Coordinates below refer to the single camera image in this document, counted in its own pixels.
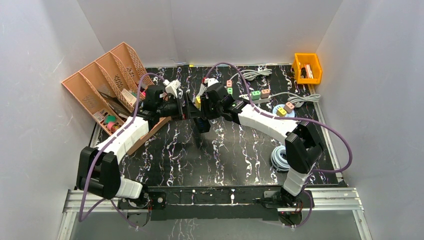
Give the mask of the yellow plug adapter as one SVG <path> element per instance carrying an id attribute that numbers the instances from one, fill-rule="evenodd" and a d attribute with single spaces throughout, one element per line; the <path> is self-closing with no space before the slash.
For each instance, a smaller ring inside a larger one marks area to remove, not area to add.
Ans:
<path id="1" fill-rule="evenodd" d="M 196 108 L 198 108 L 200 110 L 201 109 L 201 97 L 196 96 L 194 103 L 195 103 Z"/>

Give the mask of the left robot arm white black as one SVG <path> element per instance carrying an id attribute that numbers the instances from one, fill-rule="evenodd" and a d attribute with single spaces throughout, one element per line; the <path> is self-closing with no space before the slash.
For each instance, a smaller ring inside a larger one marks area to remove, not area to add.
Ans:
<path id="1" fill-rule="evenodd" d="M 160 118 L 199 120 L 201 116 L 188 94 L 179 98 L 171 87 L 148 87 L 144 100 L 118 130 L 96 147 L 87 146 L 81 151 L 76 187 L 108 200 L 128 198 L 135 207 L 144 208 L 149 203 L 149 194 L 142 183 L 122 177 L 119 163 Z"/>

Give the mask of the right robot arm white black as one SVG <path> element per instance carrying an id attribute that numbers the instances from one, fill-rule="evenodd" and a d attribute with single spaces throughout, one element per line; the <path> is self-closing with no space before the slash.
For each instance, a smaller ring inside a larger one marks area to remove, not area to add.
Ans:
<path id="1" fill-rule="evenodd" d="M 306 118 L 280 119 L 245 98 L 234 99 L 228 89 L 214 78 L 207 78 L 199 91 L 201 116 L 205 120 L 219 117 L 258 130 L 282 143 L 288 164 L 276 204 L 295 207 L 312 170 L 324 152 L 320 136 Z"/>

